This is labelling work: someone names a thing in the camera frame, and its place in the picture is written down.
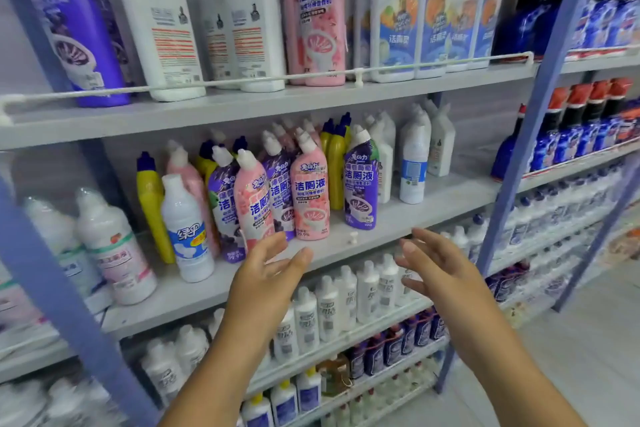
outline shelf post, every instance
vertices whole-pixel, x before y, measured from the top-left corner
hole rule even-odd
[[[160,420],[159,412],[118,352],[116,341],[102,333],[100,324],[84,305],[31,220],[13,202],[2,179],[0,216],[0,259],[12,278],[131,422],[140,427],[155,427]]]
[[[529,162],[529,156],[533,152],[538,130],[545,116],[551,94],[556,86],[564,63],[564,57],[571,44],[573,31],[578,25],[578,19],[585,1],[586,0],[562,0],[560,4],[545,56],[542,59],[542,63],[540,63],[540,68],[533,83],[533,89],[529,97],[522,128],[516,140],[515,148],[513,149],[513,154],[509,161],[495,206],[493,207],[491,221],[489,222],[486,237],[484,238],[476,263],[483,277],[489,270],[495,245],[502,233],[504,223],[511,210],[511,205],[518,192],[520,181],[526,171],[525,167]],[[435,386],[435,390],[438,393],[441,393],[444,389],[444,384],[454,358],[455,350],[452,346],[449,346],[442,363],[440,375],[438,375],[438,382]]]
[[[611,213],[609,213],[605,217],[605,219],[602,220],[602,228],[598,231],[595,238],[593,239],[593,242],[591,242],[591,245],[589,245],[589,249],[580,260],[578,266],[575,268],[569,280],[569,284],[567,284],[567,286],[564,288],[564,291],[562,292],[562,294],[560,294],[560,297],[552,307],[552,309],[556,312],[560,312],[562,309],[564,309],[564,306],[575,290],[575,287],[580,282],[580,279],[588,269],[589,265],[591,265],[591,262],[593,262],[593,259],[600,251],[600,248],[602,248],[602,246],[604,245],[604,242],[613,229],[613,226],[616,224],[616,221],[620,219],[620,216],[625,211],[625,208],[627,208],[632,197],[634,196],[634,194],[636,194],[636,191],[640,185],[640,165],[638,165],[638,162],[636,162],[635,164],[636,166],[630,173],[630,178],[624,185],[624,188],[622,190],[620,198],[616,202],[616,205],[613,207]]]

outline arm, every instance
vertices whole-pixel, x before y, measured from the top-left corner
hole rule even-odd
[[[460,358],[487,393],[502,427],[586,427],[542,374],[502,315],[476,266],[446,238],[413,229],[398,265],[422,281],[403,279],[433,300]]]
[[[313,258],[303,248],[291,260],[265,265],[286,247],[284,233],[267,237],[236,272],[216,338],[159,427],[236,425],[249,381]]]

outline floor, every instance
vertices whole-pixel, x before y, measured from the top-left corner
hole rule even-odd
[[[547,311],[521,329],[540,368],[590,427],[638,425],[639,310],[640,262],[626,262],[579,289],[562,314]],[[425,394],[392,415],[402,427],[499,425],[464,365],[451,372],[443,395]]]

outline person's right hand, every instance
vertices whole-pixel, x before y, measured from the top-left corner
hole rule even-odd
[[[399,266],[415,271],[422,281],[403,278],[405,286],[431,299],[449,329],[460,358],[473,370],[496,359],[504,348],[521,345],[500,311],[476,266],[445,237],[412,229],[401,240]]]

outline pink toilet cleaner bottle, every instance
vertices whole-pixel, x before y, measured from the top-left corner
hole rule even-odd
[[[307,132],[300,136],[302,154],[291,164],[291,194],[296,237],[320,240],[329,236],[329,179],[326,157]]]
[[[218,243],[218,230],[213,222],[211,215],[211,206],[209,206],[209,198],[204,181],[196,171],[196,168],[189,164],[189,156],[184,147],[180,146],[173,140],[168,145],[171,155],[169,163],[166,165],[167,174],[180,174],[182,182],[189,194],[196,198],[200,210],[202,211],[202,219],[204,220],[205,230],[207,231],[207,239],[209,247],[214,257],[220,254],[220,244]]]
[[[285,19],[285,43],[287,45],[287,68],[289,75],[301,75],[305,72],[302,64],[305,49],[300,36],[300,2],[298,0],[283,0]],[[289,80],[290,85],[304,85],[302,78]]]
[[[264,237],[275,233],[269,207],[269,180],[264,167],[250,150],[238,150],[236,160],[240,170],[236,174],[234,198],[248,253]]]
[[[344,0],[299,0],[305,73],[344,71],[346,26]],[[307,86],[344,85],[345,75],[307,78]]]

